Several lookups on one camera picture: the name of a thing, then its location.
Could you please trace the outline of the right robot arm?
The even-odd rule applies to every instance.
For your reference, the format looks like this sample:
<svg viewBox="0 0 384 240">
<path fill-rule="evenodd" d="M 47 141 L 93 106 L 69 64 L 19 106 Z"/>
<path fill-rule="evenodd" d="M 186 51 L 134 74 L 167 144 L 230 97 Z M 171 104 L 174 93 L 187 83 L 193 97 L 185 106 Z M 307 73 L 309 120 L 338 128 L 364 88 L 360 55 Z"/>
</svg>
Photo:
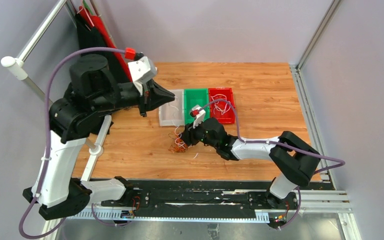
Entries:
<svg viewBox="0 0 384 240">
<path fill-rule="evenodd" d="M 281 207 L 290 192 L 306 187 L 316 172 L 320 154 L 291 131 L 272 138 L 241 138 L 228 134 L 215 118 L 196 125 L 188 123 L 180 135 L 188 146 L 203 143 L 215 149 L 224 160 L 259 159 L 272 161 L 280 170 L 267 189 L 262 201 L 272 209 Z"/>
</svg>

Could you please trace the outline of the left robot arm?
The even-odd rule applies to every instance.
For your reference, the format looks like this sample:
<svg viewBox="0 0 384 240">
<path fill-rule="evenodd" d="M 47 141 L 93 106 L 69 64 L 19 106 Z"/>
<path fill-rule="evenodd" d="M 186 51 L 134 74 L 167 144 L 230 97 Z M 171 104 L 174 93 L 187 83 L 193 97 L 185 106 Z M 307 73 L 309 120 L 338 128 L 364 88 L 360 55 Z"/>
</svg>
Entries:
<svg viewBox="0 0 384 240">
<path fill-rule="evenodd" d="M 36 195 L 36 185 L 23 191 L 26 200 L 40 204 L 38 212 L 45 220 L 74 216 L 102 201 L 122 207 L 132 203 L 132 185 L 120 176 L 97 181 L 72 177 L 80 150 L 107 115 L 137 106 L 140 115 L 146 116 L 175 99 L 154 81 L 156 68 L 147 57 L 133 62 L 131 68 L 144 79 L 142 87 L 117 80 L 101 54 L 81 56 L 70 67 L 71 83 L 49 109 L 50 156 L 44 159 L 47 168 L 40 194 Z"/>
</svg>

